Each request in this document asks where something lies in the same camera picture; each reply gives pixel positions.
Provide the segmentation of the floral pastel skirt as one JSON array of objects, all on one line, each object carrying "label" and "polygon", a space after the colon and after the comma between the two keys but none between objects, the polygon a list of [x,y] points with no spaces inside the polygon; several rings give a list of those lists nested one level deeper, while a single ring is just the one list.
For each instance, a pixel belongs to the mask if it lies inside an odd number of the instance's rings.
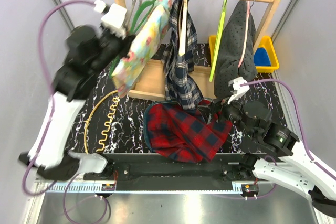
[{"label": "floral pastel skirt", "polygon": [[146,63],[156,54],[170,28],[172,0],[157,0],[145,24],[133,40],[127,56],[122,58],[111,73],[119,97],[134,87]]}]

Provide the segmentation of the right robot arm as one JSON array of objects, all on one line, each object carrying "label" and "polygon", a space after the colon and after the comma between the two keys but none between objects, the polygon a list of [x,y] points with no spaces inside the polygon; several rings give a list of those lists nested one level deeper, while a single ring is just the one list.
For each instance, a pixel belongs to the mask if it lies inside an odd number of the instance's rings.
[{"label": "right robot arm", "polygon": [[287,163],[297,173],[268,162],[256,154],[246,153],[233,174],[244,180],[253,177],[296,192],[321,213],[335,217],[335,180],[328,169],[315,164],[306,153],[303,141],[285,126],[272,121],[272,112],[258,101],[237,101],[198,105],[206,123],[230,121],[262,151]]}]

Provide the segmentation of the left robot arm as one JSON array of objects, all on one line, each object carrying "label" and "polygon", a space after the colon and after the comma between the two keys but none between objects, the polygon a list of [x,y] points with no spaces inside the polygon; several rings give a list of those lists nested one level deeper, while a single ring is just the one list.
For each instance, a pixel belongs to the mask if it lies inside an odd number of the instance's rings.
[{"label": "left robot arm", "polygon": [[46,180],[67,181],[76,174],[95,173],[103,180],[113,175],[113,167],[102,154],[66,151],[65,145],[77,114],[96,86],[100,73],[117,57],[129,50],[134,35],[119,37],[108,28],[101,35],[90,25],[76,27],[66,40],[68,54],[51,85],[47,115],[38,140],[19,156],[32,164]]}]

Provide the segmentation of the red plaid skirt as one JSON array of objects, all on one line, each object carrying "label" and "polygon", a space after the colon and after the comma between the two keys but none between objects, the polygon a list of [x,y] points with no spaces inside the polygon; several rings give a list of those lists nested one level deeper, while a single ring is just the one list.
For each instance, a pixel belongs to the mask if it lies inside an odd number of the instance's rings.
[{"label": "red plaid skirt", "polygon": [[226,142],[232,122],[207,124],[199,110],[185,111],[176,102],[157,102],[144,112],[143,136],[151,152],[177,162],[211,162]]}]

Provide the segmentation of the navy plaid skirt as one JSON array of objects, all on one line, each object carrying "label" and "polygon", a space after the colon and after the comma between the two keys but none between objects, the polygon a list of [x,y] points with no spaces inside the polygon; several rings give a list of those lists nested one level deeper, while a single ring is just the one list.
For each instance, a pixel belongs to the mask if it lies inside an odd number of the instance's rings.
[{"label": "navy plaid skirt", "polygon": [[186,17],[186,53],[179,55],[183,0],[174,0],[169,16],[170,43],[166,46],[161,62],[165,75],[165,99],[176,101],[183,110],[194,110],[204,99],[198,85],[190,76],[194,71],[193,54],[197,44],[197,32],[190,14]]}]

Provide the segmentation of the wooden hanger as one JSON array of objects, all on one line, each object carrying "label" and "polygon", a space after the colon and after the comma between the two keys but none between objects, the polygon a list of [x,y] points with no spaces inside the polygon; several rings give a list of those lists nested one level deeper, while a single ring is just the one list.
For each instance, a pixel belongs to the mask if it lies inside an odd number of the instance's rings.
[{"label": "wooden hanger", "polygon": [[183,56],[186,53],[187,2],[188,0],[183,0],[180,43],[178,53],[179,56]]}]

